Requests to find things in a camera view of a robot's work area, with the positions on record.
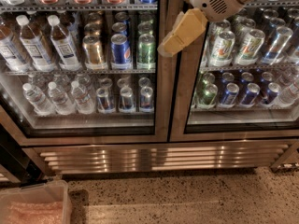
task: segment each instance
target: metal vent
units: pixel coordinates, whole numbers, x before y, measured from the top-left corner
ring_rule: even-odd
[[[216,13],[223,14],[226,12],[227,5],[224,0],[209,0],[209,3]]]

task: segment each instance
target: bottle label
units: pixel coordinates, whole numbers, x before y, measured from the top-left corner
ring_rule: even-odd
[[[15,35],[0,41],[0,53],[12,67],[24,66],[29,62],[27,52]]]
[[[51,66],[45,67],[45,70],[53,70],[55,68],[50,47],[43,35],[39,35],[33,39],[21,38],[21,42],[38,66]]]
[[[52,39],[52,42],[65,65],[76,65],[79,63],[77,49],[71,36],[61,40]]]

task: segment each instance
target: glass door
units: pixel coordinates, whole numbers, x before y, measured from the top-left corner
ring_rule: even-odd
[[[166,140],[176,58],[162,58],[156,47],[178,2],[2,3],[2,29],[10,29],[8,44],[1,43],[1,106],[26,138],[52,137],[54,144]]]
[[[298,4],[256,0],[183,51],[172,141],[297,136]]]

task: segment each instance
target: speckled floor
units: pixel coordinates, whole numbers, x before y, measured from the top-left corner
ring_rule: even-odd
[[[299,171],[273,174],[257,168],[69,178],[63,176],[74,206],[72,224],[299,223]]]

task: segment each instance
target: white bottle cap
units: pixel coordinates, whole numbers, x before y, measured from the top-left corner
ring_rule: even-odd
[[[26,84],[23,84],[22,88],[25,90],[25,91],[29,91],[32,89],[32,85],[29,84],[29,83],[26,83]]]
[[[26,16],[24,15],[20,15],[16,18],[17,20],[17,23],[20,25],[20,26],[25,26],[25,25],[28,25],[29,24],[29,20]]]
[[[72,88],[77,88],[78,87],[78,82],[77,81],[73,81],[72,82]]]
[[[55,89],[55,88],[57,87],[57,85],[56,85],[55,82],[50,82],[50,83],[48,84],[48,87],[49,87],[50,90],[53,90],[53,89]]]
[[[48,22],[50,26],[57,26],[60,23],[59,18],[56,15],[48,16]]]

